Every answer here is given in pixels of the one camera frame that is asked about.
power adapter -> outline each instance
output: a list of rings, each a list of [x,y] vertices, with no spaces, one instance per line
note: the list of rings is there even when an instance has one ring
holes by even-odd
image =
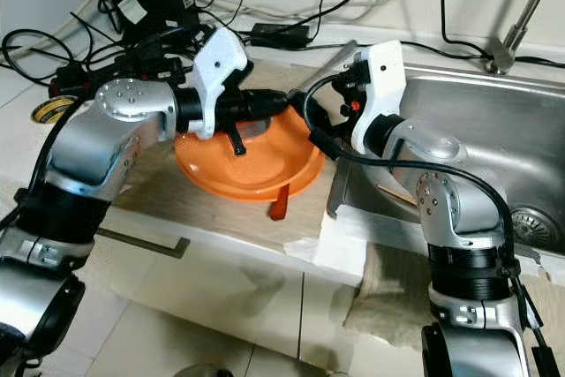
[[[308,37],[309,26],[295,26],[280,31],[285,27],[287,25],[255,24],[251,32],[245,34],[249,35],[252,46],[266,48],[300,49],[312,41]]]

orange bowl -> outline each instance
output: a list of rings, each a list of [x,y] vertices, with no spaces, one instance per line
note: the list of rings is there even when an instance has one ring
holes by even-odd
[[[324,170],[326,163],[326,156],[319,152],[317,157],[310,162],[304,172],[290,181],[289,198],[302,193],[310,187],[319,177]],[[279,188],[259,192],[236,192],[232,190],[222,190],[210,185],[206,181],[199,181],[192,173],[188,172],[181,164],[179,168],[186,174],[189,180],[196,184],[201,189],[206,190],[212,194],[230,200],[238,200],[240,202],[274,202],[279,195]]]
[[[223,133],[210,140],[179,135],[175,154],[181,170],[205,190],[239,197],[256,195],[277,191],[319,160],[320,150],[308,140],[309,134],[297,112],[287,108],[263,134],[244,139],[246,155],[235,156]]]

orange handle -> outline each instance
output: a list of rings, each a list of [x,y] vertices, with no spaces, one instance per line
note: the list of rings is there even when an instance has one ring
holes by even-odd
[[[290,184],[284,185],[279,189],[279,195],[268,211],[271,220],[280,221],[286,216],[286,208],[289,205],[289,190]]]

cabinet handle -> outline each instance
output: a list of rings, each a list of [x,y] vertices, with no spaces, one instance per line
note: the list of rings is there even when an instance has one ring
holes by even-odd
[[[103,229],[102,227],[96,231],[96,234],[117,240],[122,243],[127,243],[128,245],[134,245],[142,249],[147,249],[148,251],[157,252],[162,255],[170,256],[172,258],[177,258],[178,260],[183,257],[186,249],[188,248],[188,245],[191,243],[191,241],[187,238],[180,238],[175,247],[165,247],[156,243],[147,242],[146,240],[141,240],[139,238],[133,238],[132,236],[127,236],[116,231]]]

kitchen counter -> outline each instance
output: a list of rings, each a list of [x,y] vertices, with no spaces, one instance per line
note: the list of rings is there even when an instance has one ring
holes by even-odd
[[[244,26],[245,17],[236,25]],[[354,26],[324,26],[318,43],[349,40],[385,41],[403,37],[398,32]],[[310,75],[310,66],[320,66],[335,53],[331,50],[286,52],[249,48],[256,67],[244,87],[290,90]],[[405,50],[405,62],[479,71],[478,63],[453,61],[414,49]],[[511,75],[565,82],[562,70],[517,64]],[[0,70],[0,194],[4,203],[20,185],[26,185],[34,160],[50,125],[34,124],[29,114],[47,95],[44,87],[27,84],[19,76]],[[129,182],[102,223],[102,228],[172,248],[180,238],[202,241],[222,249],[245,253],[262,260],[320,275],[339,283],[358,285],[362,262],[355,273],[314,263],[312,255],[291,256],[285,244],[319,237],[326,199],[335,166],[327,161],[318,181],[292,198],[285,220],[272,222],[268,204],[245,204],[225,200],[202,191],[175,164],[172,145],[161,144],[142,155]]]

